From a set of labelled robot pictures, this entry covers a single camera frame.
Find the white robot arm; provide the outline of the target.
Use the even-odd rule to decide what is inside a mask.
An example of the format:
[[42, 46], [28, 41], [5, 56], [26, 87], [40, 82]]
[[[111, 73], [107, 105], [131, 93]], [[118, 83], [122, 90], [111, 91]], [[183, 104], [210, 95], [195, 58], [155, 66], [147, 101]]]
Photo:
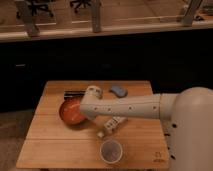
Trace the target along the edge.
[[80, 111], [90, 120], [98, 115], [169, 120], [169, 171], [213, 171], [212, 89], [103, 99], [99, 87], [89, 86]]

